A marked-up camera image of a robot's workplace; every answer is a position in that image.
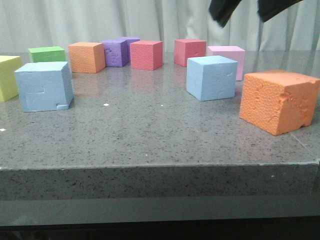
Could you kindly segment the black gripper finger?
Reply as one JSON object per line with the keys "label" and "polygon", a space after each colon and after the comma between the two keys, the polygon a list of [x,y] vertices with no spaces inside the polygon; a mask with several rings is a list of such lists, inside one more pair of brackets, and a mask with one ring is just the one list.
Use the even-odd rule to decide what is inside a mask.
{"label": "black gripper finger", "polygon": [[240,2],[240,0],[212,0],[208,12],[212,20],[224,28]]}
{"label": "black gripper finger", "polygon": [[263,22],[266,22],[299,2],[301,0],[259,0],[258,15]]}

